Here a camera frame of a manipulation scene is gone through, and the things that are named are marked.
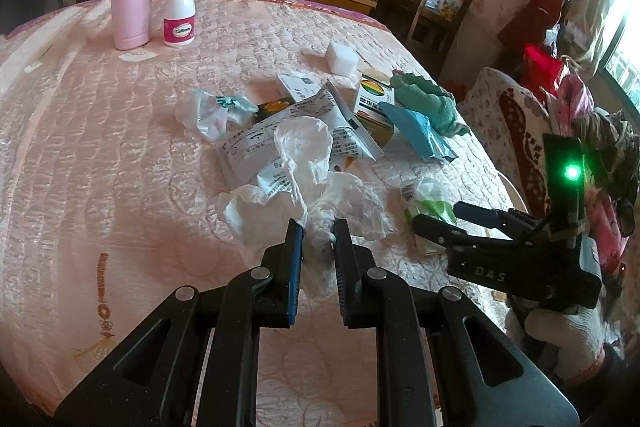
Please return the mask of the right gloved hand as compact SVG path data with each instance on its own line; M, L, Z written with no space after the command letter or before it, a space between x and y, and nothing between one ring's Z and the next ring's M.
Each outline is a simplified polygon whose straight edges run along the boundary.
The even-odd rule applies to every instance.
M576 386L597 375L605 360L601 306L574 314L533 309L524 322L513 309L504 320L506 335L549 377Z

